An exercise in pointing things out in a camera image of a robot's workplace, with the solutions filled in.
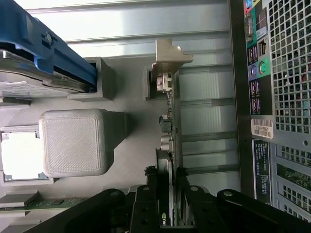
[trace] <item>perforated metal mesh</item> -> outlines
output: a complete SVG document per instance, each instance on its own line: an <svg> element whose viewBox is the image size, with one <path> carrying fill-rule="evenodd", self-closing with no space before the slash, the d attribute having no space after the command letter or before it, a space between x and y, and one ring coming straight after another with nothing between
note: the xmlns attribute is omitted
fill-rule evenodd
<svg viewBox="0 0 311 233"><path fill-rule="evenodd" d="M311 133L311 0L269 4L276 129Z"/></svg>
<svg viewBox="0 0 311 233"><path fill-rule="evenodd" d="M308 221L306 218L304 218L303 216L301 216L300 214L298 214L295 210L293 210L292 208L288 207L287 205L284 205L284 211L290 215L293 215L299 219L302 219L306 222L310 222Z"/></svg>
<svg viewBox="0 0 311 233"><path fill-rule="evenodd" d="M280 193L292 203L298 205L300 208L311 213L311 199L303 196L299 192L293 190L292 188L283 185L283 193Z"/></svg>
<svg viewBox="0 0 311 233"><path fill-rule="evenodd" d="M309 152L282 146L281 153L277 156L311 167L311 153Z"/></svg>

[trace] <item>metal chassis panel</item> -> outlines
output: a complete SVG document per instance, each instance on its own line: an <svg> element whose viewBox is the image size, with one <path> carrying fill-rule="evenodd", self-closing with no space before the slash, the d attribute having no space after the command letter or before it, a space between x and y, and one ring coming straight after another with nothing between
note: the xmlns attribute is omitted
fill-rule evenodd
<svg viewBox="0 0 311 233"><path fill-rule="evenodd" d="M230 0L229 9L233 51L235 102L237 112L241 192L250 197L254 197L252 134L250 124L251 115L244 35L243 0Z"/></svg>

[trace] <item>white label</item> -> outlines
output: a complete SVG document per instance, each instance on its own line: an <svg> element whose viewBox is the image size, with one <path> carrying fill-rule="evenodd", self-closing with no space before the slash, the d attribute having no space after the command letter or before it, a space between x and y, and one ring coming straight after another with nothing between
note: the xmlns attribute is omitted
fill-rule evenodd
<svg viewBox="0 0 311 233"><path fill-rule="evenodd" d="M264 119L252 119L252 135L273 138L273 122L271 120Z"/></svg>
<svg viewBox="0 0 311 233"><path fill-rule="evenodd" d="M257 32L257 40L267 34L267 27L260 28Z"/></svg>

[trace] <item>service tag sticker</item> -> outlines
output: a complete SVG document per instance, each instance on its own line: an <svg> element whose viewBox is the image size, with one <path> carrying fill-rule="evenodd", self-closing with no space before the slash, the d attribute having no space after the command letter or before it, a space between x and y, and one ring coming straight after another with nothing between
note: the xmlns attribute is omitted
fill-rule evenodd
<svg viewBox="0 0 311 233"><path fill-rule="evenodd" d="M273 138L273 122L271 120L252 119L251 127L252 135Z"/></svg>

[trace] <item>ethernet port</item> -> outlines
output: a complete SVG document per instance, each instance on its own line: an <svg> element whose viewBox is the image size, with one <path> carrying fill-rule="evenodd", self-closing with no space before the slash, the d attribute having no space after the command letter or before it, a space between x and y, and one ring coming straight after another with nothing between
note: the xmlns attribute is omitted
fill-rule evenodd
<svg viewBox="0 0 311 233"><path fill-rule="evenodd" d="M264 56L268 54L268 41L267 38L264 38L260 42L258 42L258 56Z"/></svg>

